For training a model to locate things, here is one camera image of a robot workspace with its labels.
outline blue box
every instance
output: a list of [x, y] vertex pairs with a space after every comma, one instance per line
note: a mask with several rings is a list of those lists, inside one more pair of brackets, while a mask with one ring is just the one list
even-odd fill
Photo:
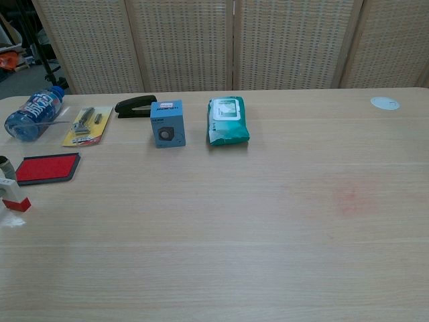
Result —
[[184, 146], [182, 100], [153, 102], [150, 107], [150, 121], [157, 148]]

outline water bottle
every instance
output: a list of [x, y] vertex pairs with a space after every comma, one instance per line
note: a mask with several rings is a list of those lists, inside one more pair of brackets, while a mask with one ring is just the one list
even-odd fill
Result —
[[64, 90], [59, 86], [34, 93], [6, 119], [6, 131], [21, 141], [34, 141], [47, 128], [38, 123], [51, 122], [58, 116], [63, 97]]

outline round white sticker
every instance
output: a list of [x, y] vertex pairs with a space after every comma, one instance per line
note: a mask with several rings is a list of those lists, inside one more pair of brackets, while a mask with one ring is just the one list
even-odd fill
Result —
[[378, 107], [379, 109], [385, 109], [387, 111], [394, 111], [401, 107], [398, 101], [391, 99], [390, 97], [373, 97], [371, 99], [371, 103], [375, 107]]

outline floor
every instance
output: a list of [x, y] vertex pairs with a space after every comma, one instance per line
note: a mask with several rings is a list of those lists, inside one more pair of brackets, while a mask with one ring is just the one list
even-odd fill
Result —
[[[51, 68], [56, 68], [58, 64], [51, 64]], [[10, 96], [30, 96], [41, 89], [51, 87], [52, 83], [45, 80], [46, 71], [42, 65], [32, 65], [30, 69], [15, 72], [0, 83], [0, 99]], [[60, 69], [55, 72], [55, 77], [64, 77]], [[70, 94], [70, 89], [66, 89], [66, 94]]]

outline woven wicker panel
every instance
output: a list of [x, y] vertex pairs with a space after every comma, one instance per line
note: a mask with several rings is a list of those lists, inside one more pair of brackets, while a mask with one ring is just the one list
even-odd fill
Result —
[[236, 2], [234, 89], [325, 89], [353, 0]]
[[145, 88], [152, 92], [232, 88], [231, 0], [126, 3]]
[[371, 0], [341, 87], [412, 87], [429, 57], [428, 0]]
[[429, 87], [429, 60], [418, 77], [416, 87]]
[[77, 94], [142, 92], [123, 0], [35, 0]]

